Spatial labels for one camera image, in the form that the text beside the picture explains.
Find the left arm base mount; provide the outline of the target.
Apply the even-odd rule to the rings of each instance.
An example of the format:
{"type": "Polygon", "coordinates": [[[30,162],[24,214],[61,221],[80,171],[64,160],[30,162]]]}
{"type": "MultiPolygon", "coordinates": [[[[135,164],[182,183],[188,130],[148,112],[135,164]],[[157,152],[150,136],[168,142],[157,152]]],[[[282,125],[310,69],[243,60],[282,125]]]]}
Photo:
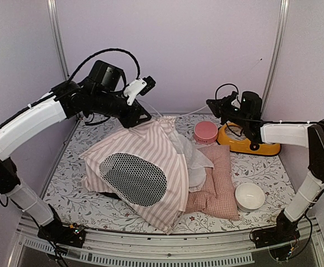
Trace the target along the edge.
{"type": "Polygon", "coordinates": [[[86,232],[82,225],[67,226],[60,221],[53,221],[46,226],[41,226],[37,236],[55,244],[83,248],[86,232]]]}

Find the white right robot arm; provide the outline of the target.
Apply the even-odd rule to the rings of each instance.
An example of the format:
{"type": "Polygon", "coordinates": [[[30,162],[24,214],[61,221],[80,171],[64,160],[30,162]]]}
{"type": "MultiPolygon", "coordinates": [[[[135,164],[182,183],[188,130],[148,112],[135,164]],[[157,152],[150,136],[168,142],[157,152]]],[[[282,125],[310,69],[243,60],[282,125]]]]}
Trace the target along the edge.
{"type": "Polygon", "coordinates": [[[239,106],[233,105],[238,92],[206,101],[221,123],[233,122],[243,129],[253,145],[281,144],[302,146],[308,149],[308,173],[295,197],[278,215],[271,238],[284,242],[292,235],[299,219],[313,206],[324,190],[324,119],[318,122],[273,122],[261,120],[262,99],[251,91],[242,94],[239,106]]]}

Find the white tent pole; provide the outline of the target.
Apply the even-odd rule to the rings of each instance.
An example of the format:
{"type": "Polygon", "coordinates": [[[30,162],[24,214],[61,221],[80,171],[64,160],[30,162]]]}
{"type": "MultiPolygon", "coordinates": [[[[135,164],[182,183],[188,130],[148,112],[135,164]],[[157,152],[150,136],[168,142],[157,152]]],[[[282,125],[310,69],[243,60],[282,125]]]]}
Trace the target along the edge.
{"type": "Polygon", "coordinates": [[[241,93],[251,88],[249,80],[253,73],[264,63],[263,58],[247,62],[227,62],[223,70],[213,70],[210,75],[198,78],[196,87],[171,87],[162,90],[162,96],[151,100],[139,99],[152,113],[162,116],[167,114],[208,113],[207,99],[221,99],[233,91],[241,93]]]}

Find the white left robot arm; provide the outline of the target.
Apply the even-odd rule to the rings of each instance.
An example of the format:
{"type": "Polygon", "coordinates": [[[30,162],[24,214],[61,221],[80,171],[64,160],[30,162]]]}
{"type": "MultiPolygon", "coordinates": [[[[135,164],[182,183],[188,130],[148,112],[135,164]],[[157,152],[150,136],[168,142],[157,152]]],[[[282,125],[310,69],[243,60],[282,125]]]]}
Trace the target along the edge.
{"type": "Polygon", "coordinates": [[[186,210],[191,178],[187,141],[176,132],[173,117],[153,119],[137,101],[154,88],[154,79],[125,79],[120,68],[98,60],[81,82],[68,79],[0,124],[0,194],[33,217],[54,241],[80,229],[64,226],[54,208],[18,178],[11,154],[41,131],[79,113],[114,117],[122,125],[82,154],[89,190],[111,190],[166,234],[186,210]],[[116,90],[119,81],[124,81],[123,89],[116,90]]]}

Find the pink gingham cushion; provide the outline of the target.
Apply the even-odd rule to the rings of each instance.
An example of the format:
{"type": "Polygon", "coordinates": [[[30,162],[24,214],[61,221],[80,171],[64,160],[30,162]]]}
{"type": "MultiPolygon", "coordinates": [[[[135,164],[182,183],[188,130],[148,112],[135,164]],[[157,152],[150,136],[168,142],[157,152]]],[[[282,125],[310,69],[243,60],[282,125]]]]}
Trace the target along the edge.
{"type": "Polygon", "coordinates": [[[206,180],[200,191],[188,194],[185,213],[202,212],[219,219],[238,221],[230,147],[215,145],[198,150],[213,163],[213,167],[205,168],[206,180]]]}

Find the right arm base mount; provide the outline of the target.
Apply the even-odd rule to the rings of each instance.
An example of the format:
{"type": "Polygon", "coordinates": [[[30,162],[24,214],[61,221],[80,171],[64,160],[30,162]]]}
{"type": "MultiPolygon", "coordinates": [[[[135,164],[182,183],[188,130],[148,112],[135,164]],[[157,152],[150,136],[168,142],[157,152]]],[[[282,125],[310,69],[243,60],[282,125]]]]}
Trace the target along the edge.
{"type": "Polygon", "coordinates": [[[295,229],[289,233],[281,233],[276,227],[270,228],[253,228],[249,234],[250,240],[255,244],[256,248],[264,248],[267,246],[278,245],[300,238],[300,232],[295,229]]]}

